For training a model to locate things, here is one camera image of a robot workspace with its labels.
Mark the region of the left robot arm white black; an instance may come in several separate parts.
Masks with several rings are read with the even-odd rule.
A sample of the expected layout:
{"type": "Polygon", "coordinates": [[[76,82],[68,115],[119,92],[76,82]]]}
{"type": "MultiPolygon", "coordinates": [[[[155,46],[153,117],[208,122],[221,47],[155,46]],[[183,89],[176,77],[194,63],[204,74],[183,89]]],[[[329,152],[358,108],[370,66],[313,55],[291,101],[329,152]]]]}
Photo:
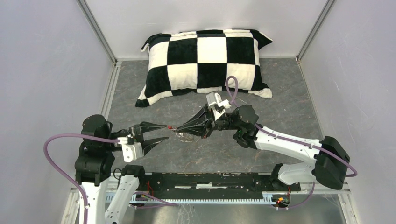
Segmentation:
{"type": "Polygon", "coordinates": [[[167,140],[161,137],[145,140],[143,134],[166,128],[164,124],[141,122],[128,129],[112,131],[112,123],[103,115],[87,117],[82,123],[84,135],[79,156],[75,162],[75,181],[80,187],[80,208],[84,224],[120,224],[133,193],[147,184],[143,166],[129,163],[145,156],[157,144],[167,140]],[[115,161],[114,152],[121,151],[128,164],[121,170],[119,185],[110,205],[105,206],[106,191],[115,161]]]}

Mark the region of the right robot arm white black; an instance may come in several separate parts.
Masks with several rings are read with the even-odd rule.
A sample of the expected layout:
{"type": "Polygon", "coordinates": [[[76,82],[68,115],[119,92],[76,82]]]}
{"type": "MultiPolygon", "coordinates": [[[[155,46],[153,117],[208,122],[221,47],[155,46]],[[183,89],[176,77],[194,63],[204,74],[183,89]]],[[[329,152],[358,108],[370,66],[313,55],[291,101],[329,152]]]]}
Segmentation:
{"type": "Polygon", "coordinates": [[[259,117],[251,105],[237,107],[219,118],[215,118],[216,112],[205,105],[193,118],[174,131],[205,139],[213,131],[235,130],[233,139],[243,148],[277,152],[300,160],[300,163],[280,163],[273,168],[269,183],[275,190],[299,182],[313,181],[330,189],[343,188],[350,168],[350,157],[335,138],[326,136],[323,140],[304,139],[276,132],[257,124],[259,117]]]}

